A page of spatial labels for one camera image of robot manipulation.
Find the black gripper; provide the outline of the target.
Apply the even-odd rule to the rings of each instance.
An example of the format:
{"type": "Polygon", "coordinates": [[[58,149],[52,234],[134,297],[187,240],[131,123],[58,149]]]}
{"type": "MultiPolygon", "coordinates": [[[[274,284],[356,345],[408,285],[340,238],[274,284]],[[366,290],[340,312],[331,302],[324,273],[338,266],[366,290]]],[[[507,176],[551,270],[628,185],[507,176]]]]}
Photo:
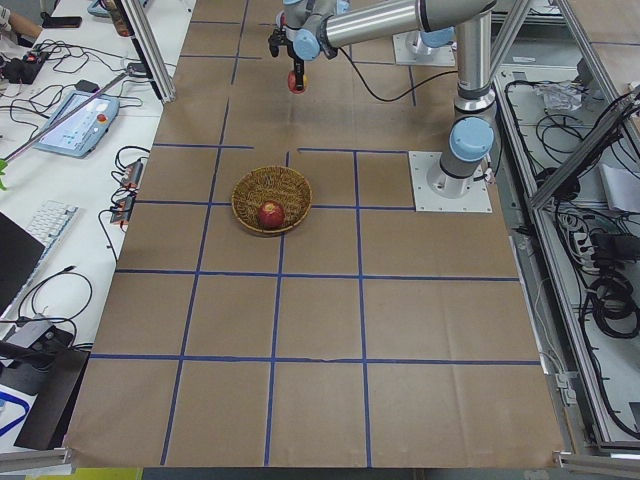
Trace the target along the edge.
{"type": "Polygon", "coordinates": [[[273,58],[277,58],[280,50],[284,48],[290,58],[296,58],[293,66],[293,89],[304,89],[304,61],[298,59],[293,46],[293,41],[300,29],[295,19],[290,20],[285,12],[276,15],[275,28],[268,38],[269,52],[273,58]]]}

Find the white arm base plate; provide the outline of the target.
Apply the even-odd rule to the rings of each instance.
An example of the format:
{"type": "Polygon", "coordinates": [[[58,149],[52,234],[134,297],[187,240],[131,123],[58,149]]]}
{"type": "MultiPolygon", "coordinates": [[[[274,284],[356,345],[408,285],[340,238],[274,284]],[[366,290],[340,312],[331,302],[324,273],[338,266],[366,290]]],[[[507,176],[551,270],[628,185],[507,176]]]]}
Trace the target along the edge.
{"type": "Polygon", "coordinates": [[[430,55],[416,56],[407,49],[405,44],[409,33],[393,36],[395,62],[398,65],[453,67],[456,64],[452,49],[453,41],[449,45],[435,50],[430,55]]]}
{"type": "Polygon", "coordinates": [[[488,187],[477,167],[471,177],[456,179],[448,176],[440,165],[440,152],[409,151],[414,207],[416,212],[481,213],[492,212],[488,187]]]}

